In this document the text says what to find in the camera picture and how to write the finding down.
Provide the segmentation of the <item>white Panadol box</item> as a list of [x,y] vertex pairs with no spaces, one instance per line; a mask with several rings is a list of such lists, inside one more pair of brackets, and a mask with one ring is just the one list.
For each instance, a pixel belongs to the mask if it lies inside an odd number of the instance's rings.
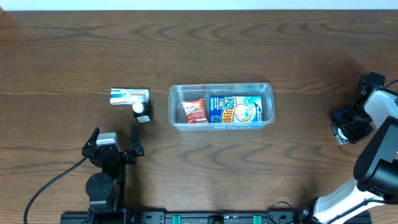
[[109,102],[112,105],[133,105],[140,102],[146,105],[149,102],[149,89],[112,88]]

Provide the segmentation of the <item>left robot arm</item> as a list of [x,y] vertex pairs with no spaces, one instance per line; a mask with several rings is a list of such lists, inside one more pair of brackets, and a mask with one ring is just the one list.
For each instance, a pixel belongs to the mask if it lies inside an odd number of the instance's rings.
[[86,223],[134,223],[134,213],[124,203],[126,166],[135,164],[137,158],[144,155],[134,126],[130,145],[130,151],[120,151],[116,133],[100,133],[100,129],[95,128],[83,146],[82,155],[101,169],[86,182],[85,190],[89,196]]

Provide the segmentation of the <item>green round-logo box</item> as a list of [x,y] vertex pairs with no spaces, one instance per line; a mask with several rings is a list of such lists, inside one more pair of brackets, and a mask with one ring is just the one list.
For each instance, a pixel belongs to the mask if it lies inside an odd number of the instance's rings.
[[349,139],[343,134],[342,130],[338,126],[331,126],[330,130],[339,145],[349,143]]

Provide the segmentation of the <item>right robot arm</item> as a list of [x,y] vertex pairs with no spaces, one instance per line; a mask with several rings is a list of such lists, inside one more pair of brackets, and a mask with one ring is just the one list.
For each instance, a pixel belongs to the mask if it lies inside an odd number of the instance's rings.
[[359,155],[353,177],[310,202],[297,223],[371,223],[370,208],[397,204],[397,92],[385,79],[375,72],[363,75],[353,102],[330,116],[340,144],[373,137]]

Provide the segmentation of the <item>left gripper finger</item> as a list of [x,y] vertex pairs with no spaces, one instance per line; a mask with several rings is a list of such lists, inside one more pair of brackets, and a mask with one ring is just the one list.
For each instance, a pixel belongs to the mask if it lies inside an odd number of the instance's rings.
[[91,149],[92,147],[96,146],[96,140],[99,134],[100,134],[100,129],[98,127],[95,127],[92,135],[90,136],[89,140],[86,142],[86,149]]
[[132,149],[135,152],[141,152],[142,151],[142,144],[141,144],[141,141],[139,140],[139,137],[137,135],[137,132],[136,132],[136,129],[135,129],[134,125],[131,126],[130,145],[131,145]]

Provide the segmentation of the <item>blue Kool Fever box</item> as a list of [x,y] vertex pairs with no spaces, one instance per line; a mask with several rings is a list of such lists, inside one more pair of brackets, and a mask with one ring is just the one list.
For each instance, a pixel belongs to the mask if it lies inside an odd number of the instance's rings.
[[253,123],[263,121],[260,96],[211,96],[211,123]]

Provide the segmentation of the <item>red Panadol box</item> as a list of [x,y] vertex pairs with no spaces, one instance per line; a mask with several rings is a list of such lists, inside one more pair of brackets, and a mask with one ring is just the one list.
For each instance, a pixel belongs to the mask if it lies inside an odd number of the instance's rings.
[[182,106],[187,118],[187,123],[208,122],[203,98],[193,101],[183,101]]

